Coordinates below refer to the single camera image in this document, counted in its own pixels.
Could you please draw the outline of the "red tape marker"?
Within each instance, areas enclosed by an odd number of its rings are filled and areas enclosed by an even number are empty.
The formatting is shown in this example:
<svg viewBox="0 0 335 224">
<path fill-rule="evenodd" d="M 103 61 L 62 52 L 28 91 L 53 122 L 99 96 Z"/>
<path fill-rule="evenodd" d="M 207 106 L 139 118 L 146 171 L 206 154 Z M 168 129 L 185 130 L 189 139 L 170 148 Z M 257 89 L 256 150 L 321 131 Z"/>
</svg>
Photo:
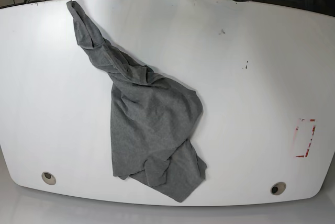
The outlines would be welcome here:
<svg viewBox="0 0 335 224">
<path fill-rule="evenodd" d="M 300 118 L 293 139 L 293 156 L 305 158 L 308 156 L 316 129 L 315 119 Z"/>
</svg>

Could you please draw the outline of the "right table grommet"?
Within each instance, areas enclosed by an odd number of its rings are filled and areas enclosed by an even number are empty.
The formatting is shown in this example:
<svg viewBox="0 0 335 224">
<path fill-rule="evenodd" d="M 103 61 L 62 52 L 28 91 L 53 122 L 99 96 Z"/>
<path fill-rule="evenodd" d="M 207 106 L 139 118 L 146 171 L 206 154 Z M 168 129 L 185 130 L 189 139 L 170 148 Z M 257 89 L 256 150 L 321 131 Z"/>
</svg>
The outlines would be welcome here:
<svg viewBox="0 0 335 224">
<path fill-rule="evenodd" d="M 285 190 L 286 190 L 286 183 L 278 182 L 271 187 L 270 192 L 272 195 L 277 196 L 282 194 Z"/>
</svg>

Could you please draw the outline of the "grey T-shirt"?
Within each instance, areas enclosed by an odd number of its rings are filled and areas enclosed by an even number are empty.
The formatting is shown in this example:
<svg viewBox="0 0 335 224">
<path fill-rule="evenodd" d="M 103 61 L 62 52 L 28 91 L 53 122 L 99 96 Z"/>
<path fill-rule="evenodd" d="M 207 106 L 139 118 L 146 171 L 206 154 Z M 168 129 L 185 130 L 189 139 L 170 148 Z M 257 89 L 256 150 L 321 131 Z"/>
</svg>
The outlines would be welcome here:
<svg viewBox="0 0 335 224">
<path fill-rule="evenodd" d="M 199 97 L 112 45 L 79 3 L 66 5 L 77 44 L 113 82 L 113 175 L 132 178 L 183 202 L 205 180 L 207 168 L 189 139 L 203 113 Z"/>
</svg>

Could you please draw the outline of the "left table grommet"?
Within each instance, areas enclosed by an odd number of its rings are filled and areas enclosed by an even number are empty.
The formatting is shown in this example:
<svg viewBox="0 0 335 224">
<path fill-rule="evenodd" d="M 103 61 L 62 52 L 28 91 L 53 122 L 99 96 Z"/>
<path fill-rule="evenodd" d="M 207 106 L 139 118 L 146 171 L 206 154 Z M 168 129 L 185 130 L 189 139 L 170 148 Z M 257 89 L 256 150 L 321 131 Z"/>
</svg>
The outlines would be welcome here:
<svg viewBox="0 0 335 224">
<path fill-rule="evenodd" d="M 42 172 L 41 174 L 42 180 L 48 185 L 55 185 L 57 180 L 56 178 L 49 172 Z"/>
</svg>

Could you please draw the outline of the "table grommet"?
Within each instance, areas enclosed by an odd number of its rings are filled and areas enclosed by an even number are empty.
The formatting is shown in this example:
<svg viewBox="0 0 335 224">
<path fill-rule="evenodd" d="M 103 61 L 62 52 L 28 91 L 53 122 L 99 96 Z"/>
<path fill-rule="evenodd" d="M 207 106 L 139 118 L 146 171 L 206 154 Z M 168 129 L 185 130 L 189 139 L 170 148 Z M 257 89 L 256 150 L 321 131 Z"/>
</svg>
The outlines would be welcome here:
<svg viewBox="0 0 335 224">
<path fill-rule="evenodd" d="M 286 183 L 278 182 L 271 187 L 270 192 L 272 195 L 277 196 L 282 194 L 285 190 L 286 190 Z"/>
<path fill-rule="evenodd" d="M 55 185 L 57 180 L 56 178 L 49 172 L 42 172 L 41 174 L 42 180 L 48 185 Z"/>
</svg>

